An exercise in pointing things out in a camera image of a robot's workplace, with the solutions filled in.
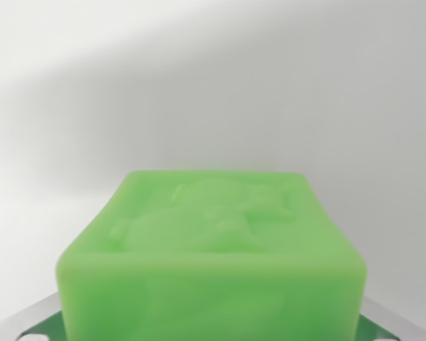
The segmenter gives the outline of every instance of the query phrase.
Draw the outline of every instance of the white background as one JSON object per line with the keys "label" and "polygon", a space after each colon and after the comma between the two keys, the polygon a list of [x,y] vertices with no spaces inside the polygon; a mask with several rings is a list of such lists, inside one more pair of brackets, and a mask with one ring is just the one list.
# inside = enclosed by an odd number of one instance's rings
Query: white background
{"label": "white background", "polygon": [[426,328],[426,1],[0,1],[0,320],[142,168],[304,173]]}

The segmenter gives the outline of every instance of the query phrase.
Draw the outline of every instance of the soap top surface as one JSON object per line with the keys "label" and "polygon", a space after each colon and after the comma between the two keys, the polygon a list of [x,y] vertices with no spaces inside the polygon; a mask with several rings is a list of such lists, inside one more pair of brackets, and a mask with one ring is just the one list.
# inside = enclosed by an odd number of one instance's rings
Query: soap top surface
{"label": "soap top surface", "polygon": [[297,173],[128,175],[66,254],[359,258]]}

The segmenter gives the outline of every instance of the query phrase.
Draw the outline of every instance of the reflective metal surface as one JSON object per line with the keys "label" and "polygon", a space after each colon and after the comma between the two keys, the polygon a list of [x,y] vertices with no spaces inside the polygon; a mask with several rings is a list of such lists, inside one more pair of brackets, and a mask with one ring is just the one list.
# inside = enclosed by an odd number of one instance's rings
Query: reflective metal surface
{"label": "reflective metal surface", "polygon": [[[58,294],[0,323],[0,341],[67,341]],[[426,331],[364,298],[356,341],[426,341]]]}

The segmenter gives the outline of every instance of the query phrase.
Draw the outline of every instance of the green soap bar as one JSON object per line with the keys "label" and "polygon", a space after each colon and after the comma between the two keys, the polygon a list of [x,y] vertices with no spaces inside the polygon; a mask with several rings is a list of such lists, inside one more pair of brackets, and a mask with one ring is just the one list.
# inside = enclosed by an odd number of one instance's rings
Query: green soap bar
{"label": "green soap bar", "polygon": [[366,265],[300,174],[148,170],[57,275],[69,341],[352,341]]}

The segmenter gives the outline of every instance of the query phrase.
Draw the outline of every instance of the soap bar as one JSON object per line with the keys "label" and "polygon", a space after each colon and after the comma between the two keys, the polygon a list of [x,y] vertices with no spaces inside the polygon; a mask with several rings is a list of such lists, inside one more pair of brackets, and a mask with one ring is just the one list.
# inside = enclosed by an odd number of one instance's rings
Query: soap bar
{"label": "soap bar", "polygon": [[131,173],[57,266],[69,341],[353,341],[366,265],[297,173]]}

